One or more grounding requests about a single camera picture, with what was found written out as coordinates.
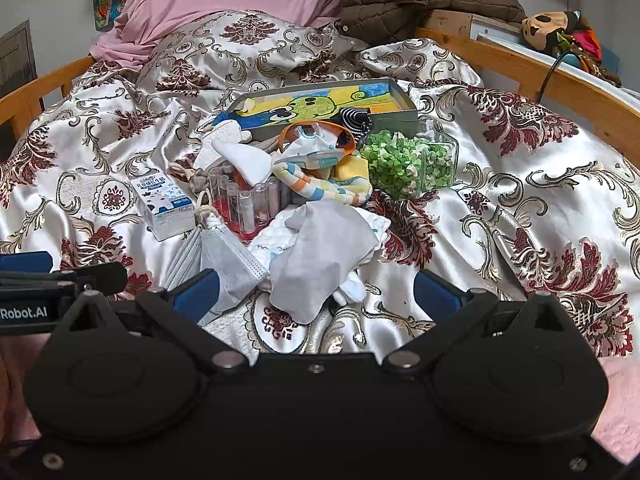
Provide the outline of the grey cloth pouch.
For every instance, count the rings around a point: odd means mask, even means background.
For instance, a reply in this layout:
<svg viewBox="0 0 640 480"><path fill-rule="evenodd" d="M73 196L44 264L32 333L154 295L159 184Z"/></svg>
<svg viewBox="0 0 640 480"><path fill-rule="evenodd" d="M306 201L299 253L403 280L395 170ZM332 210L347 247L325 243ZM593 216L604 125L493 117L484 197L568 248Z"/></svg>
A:
<svg viewBox="0 0 640 480"><path fill-rule="evenodd" d="M336 200L296 208L285 226L294 243L269 265L273 307L297 324L311 323L322 304L380 241L359 207Z"/></svg>

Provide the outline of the striped colourful sock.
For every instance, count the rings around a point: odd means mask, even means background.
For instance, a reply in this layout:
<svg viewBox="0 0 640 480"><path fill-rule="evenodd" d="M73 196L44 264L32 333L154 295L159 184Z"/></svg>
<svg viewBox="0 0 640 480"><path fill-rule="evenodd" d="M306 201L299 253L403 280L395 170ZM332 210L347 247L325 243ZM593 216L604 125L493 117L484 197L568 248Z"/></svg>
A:
<svg viewBox="0 0 640 480"><path fill-rule="evenodd" d="M367 203L373 191L369 163L354 155L329 168L326 178L319 177L320 170L305 170L294 162L275 162L272 173L294 194L312 202L337 200L358 207Z"/></svg>

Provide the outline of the white cloth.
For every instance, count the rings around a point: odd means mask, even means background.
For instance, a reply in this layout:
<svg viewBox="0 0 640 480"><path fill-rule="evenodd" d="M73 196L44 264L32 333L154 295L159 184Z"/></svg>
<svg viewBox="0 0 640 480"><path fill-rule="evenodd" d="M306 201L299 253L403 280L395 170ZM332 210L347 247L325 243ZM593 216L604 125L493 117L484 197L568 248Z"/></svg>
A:
<svg viewBox="0 0 640 480"><path fill-rule="evenodd" d="M216 162L228 162L250 186L265 182L271 174L271 156L248 144L250 140L250 132L232 119L206 127L193 167L205 170Z"/></svg>

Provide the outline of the orange trimmed cloth bib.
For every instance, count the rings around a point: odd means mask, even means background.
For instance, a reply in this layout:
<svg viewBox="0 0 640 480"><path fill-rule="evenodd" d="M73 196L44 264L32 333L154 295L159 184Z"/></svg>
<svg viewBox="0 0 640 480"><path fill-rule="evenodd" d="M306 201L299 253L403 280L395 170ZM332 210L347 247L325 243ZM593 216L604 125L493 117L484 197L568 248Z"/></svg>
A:
<svg viewBox="0 0 640 480"><path fill-rule="evenodd" d="M304 120L287 125L281 131L278 150L274 164L284 162L302 169L326 169L352 154L356 140L350 130L334 122Z"/></svg>

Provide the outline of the grey face mask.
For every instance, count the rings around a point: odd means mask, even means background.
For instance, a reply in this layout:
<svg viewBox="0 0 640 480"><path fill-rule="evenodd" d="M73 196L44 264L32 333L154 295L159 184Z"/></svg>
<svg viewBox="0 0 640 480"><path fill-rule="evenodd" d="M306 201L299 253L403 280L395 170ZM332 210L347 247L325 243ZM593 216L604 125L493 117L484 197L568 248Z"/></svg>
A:
<svg viewBox="0 0 640 480"><path fill-rule="evenodd" d="M215 216L195 228L169 261L160 287L170 292L205 269L218 273L220 293L216 304L198 322L205 326L237 307L267 276L266 268L241 243L239 237Z"/></svg>

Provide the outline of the small milk carton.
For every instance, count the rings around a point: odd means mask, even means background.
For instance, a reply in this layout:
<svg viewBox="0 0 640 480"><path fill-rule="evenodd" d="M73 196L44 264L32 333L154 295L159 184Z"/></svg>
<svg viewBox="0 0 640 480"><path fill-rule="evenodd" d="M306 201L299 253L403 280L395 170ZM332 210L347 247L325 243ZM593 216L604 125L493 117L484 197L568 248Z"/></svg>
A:
<svg viewBox="0 0 640 480"><path fill-rule="evenodd" d="M193 200L166 174L148 174L130 183L137 192L138 211L159 242L195 228Z"/></svg>

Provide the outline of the clear tube rack red base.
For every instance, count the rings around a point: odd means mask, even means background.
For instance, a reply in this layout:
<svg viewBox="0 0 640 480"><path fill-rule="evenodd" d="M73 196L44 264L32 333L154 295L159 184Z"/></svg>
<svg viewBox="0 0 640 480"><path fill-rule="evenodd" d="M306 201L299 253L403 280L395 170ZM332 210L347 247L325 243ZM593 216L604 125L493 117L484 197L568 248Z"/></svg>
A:
<svg viewBox="0 0 640 480"><path fill-rule="evenodd" d="M292 204L292 192L275 176L250 186L228 162L207 169L209 203L228 228L248 243Z"/></svg>

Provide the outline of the jar of green white beads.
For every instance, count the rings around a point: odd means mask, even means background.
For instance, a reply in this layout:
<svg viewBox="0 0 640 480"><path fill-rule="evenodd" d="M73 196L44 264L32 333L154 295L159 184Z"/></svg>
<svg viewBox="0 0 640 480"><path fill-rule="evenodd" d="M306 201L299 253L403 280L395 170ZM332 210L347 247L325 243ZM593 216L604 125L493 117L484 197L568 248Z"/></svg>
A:
<svg viewBox="0 0 640 480"><path fill-rule="evenodd" d="M372 185L394 200L449 188L458 168L458 142L431 119L372 128L358 140L358 151Z"/></svg>

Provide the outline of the floral satin bedspread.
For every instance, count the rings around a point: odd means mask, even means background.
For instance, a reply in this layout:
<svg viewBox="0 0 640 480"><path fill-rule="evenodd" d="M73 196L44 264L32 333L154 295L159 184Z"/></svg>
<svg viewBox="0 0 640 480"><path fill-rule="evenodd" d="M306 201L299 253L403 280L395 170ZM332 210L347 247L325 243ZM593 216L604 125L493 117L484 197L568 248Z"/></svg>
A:
<svg viewBox="0 0 640 480"><path fill-rule="evenodd" d="M409 297L416 272L428 269L504 299L551 292L596 356L638 356L638 169L571 120L485 88L431 40L355 42L354 52L357 77L346 80L395 79L421 118L458 141L454 185L413 200L373 193L368 207L390 230L361 271L359 304L305 326L259 296L210 330L250 353L384 356L432 326ZM183 237L154 238L130 181L169 169L185 176L202 147L202 120L242 92L147 92L140 72L94 63L28 127L1 166L4 254L43 250L60 269L119 262L126 297L160 284Z"/></svg>

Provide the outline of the black white striped sock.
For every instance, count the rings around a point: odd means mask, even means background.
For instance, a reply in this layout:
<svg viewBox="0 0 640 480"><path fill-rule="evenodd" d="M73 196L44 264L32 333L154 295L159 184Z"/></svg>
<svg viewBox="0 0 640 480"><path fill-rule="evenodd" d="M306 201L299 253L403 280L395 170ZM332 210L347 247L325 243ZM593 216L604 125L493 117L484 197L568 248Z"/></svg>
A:
<svg viewBox="0 0 640 480"><path fill-rule="evenodd" d="M368 108L345 107L340 110L342 125L348 129L357 144L361 144L372 130L373 122Z"/></svg>

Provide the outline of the green box with cartoon cloth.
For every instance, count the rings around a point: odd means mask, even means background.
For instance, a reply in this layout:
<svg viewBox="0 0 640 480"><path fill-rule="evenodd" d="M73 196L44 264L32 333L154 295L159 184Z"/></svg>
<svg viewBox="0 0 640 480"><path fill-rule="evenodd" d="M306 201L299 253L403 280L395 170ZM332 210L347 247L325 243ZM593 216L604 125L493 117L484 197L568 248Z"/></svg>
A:
<svg viewBox="0 0 640 480"><path fill-rule="evenodd" d="M369 78L294 84L243 93L217 116L202 122L201 126L214 128L225 120L233 120L241 129L249 131L255 140L263 141L278 136L293 122L329 120L345 108L365 110L376 126L391 119L418 118L416 106L396 81Z"/></svg>

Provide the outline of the floral satin pillow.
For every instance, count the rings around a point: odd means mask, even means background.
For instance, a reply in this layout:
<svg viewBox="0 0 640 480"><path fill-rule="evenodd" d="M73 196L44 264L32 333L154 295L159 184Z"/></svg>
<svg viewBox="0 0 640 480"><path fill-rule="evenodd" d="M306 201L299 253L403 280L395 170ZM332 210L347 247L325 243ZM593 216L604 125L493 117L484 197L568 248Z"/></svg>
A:
<svg viewBox="0 0 640 480"><path fill-rule="evenodd" d="M258 11L220 11L166 36L137 84L195 98L208 90L267 90L354 79L355 43L329 25L295 25Z"/></svg>

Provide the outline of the white shelf board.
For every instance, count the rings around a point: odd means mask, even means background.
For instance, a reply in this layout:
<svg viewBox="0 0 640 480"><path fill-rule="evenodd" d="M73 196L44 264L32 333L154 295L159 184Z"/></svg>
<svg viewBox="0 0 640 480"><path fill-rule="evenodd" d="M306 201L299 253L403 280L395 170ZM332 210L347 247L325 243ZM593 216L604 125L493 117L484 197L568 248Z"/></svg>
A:
<svg viewBox="0 0 640 480"><path fill-rule="evenodd" d="M471 38L504 47L536 58L550 68L592 82L612 93L616 99L639 109L639 93L623 87L620 77L604 62L600 41L589 26L580 19L579 11L538 13L521 24L488 23L486 18L473 18Z"/></svg>

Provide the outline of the colourful kite poster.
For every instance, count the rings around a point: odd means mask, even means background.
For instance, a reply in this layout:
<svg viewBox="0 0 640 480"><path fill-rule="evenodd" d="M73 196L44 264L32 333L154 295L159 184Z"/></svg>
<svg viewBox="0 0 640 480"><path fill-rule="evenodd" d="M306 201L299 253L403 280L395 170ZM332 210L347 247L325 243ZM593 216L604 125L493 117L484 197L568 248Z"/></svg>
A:
<svg viewBox="0 0 640 480"><path fill-rule="evenodd" d="M124 10L126 0L92 0L94 28L107 32Z"/></svg>

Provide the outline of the wooden bed frame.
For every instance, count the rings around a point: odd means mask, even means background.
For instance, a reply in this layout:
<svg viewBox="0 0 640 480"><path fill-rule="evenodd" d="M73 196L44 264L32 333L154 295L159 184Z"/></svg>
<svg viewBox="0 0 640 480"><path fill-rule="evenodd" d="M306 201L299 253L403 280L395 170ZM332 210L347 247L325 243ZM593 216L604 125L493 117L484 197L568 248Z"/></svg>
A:
<svg viewBox="0 0 640 480"><path fill-rule="evenodd" d="M596 128L596 135L634 165L639 163L639 111L614 96L609 84L600 88L586 79L585 72L574 75L556 70L549 76L546 63L511 48L488 42L465 39L452 32L420 27L418 36L435 40L449 51L460 55L474 68L492 70L518 83L518 93L529 99L548 96L576 114L585 117ZM86 56L54 72L41 76L1 99L1 121L9 122L19 138L42 113L40 99L54 90L67 96L73 80L93 64Z"/></svg>

